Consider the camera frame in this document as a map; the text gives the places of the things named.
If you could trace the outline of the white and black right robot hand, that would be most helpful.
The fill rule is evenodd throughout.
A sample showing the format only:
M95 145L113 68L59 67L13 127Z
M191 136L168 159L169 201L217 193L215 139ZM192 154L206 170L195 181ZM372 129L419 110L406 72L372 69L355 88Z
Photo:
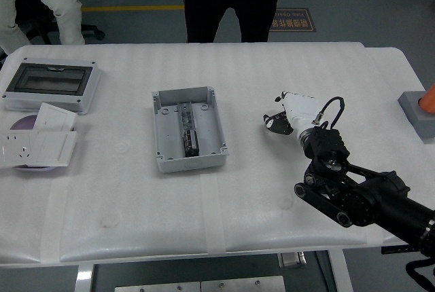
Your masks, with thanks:
M264 115L266 128L274 133L299 137L304 131L318 125L319 102L312 96L283 91L276 99L283 111L275 115Z

